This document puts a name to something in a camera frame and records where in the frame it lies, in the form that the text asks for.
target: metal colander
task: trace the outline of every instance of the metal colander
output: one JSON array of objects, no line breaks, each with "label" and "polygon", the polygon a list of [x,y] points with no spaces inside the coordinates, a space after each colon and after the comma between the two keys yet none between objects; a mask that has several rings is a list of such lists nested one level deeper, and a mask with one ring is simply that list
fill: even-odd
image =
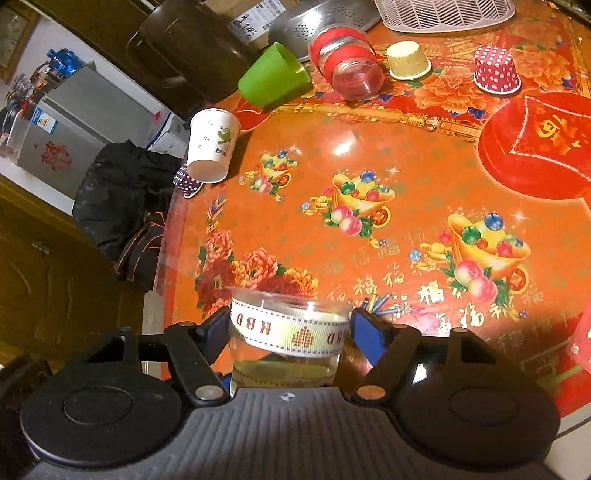
[{"label": "metal colander", "polygon": [[342,24],[366,31],[379,20],[372,0],[303,0],[273,21],[269,43],[284,45],[304,61],[308,59],[308,43],[322,28]]}]

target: wooden door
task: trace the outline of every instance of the wooden door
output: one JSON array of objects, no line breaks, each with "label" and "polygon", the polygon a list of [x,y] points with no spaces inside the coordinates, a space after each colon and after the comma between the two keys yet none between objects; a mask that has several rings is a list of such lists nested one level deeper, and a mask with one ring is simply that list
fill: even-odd
[{"label": "wooden door", "polygon": [[94,247],[0,198],[0,361],[59,367],[120,326],[139,332],[143,298]]},{"label": "wooden door", "polygon": [[[129,62],[127,42],[150,13],[140,0],[29,0],[28,3],[94,48],[181,118],[188,119],[194,113],[200,96],[192,87],[152,85]],[[150,3],[159,4],[161,0],[150,0]],[[178,75],[145,42],[138,55],[155,76]]]}]

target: polka dot paper cup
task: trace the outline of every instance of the polka dot paper cup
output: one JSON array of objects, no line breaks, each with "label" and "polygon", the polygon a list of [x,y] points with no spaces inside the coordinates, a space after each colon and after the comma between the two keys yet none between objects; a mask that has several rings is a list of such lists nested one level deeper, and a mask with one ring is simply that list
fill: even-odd
[{"label": "polka dot paper cup", "polygon": [[186,199],[195,197],[203,188],[203,183],[189,176],[186,165],[180,167],[174,176],[173,185],[183,192]]},{"label": "polka dot paper cup", "polygon": [[480,47],[476,50],[474,61],[474,83],[481,90],[493,95],[510,95],[521,88],[513,56],[504,48],[493,45]]}]

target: round black pad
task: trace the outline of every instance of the round black pad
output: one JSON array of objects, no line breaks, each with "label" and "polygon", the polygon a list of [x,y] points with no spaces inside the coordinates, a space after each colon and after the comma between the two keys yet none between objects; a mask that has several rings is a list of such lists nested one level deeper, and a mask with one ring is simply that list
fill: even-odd
[{"label": "round black pad", "polygon": [[64,413],[82,425],[107,425],[126,417],[134,401],[125,391],[115,387],[84,388],[64,402]]},{"label": "round black pad", "polygon": [[75,468],[143,458],[172,438],[180,420],[181,401],[169,385],[116,363],[65,367],[21,411],[33,451]]},{"label": "round black pad", "polygon": [[430,456],[470,469],[543,458],[556,435],[556,407],[543,391],[446,385],[442,376],[408,387],[398,404],[403,432]]}]

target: hbd ribbon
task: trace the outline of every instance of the hbd ribbon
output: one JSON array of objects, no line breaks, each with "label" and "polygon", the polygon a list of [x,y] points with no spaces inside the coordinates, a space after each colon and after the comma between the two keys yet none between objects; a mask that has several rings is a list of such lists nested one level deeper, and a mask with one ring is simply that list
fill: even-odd
[{"label": "hbd ribbon", "polygon": [[330,313],[291,310],[294,315],[232,300],[230,332],[249,345],[283,355],[322,358],[341,353],[349,329],[347,319],[335,320]]}]

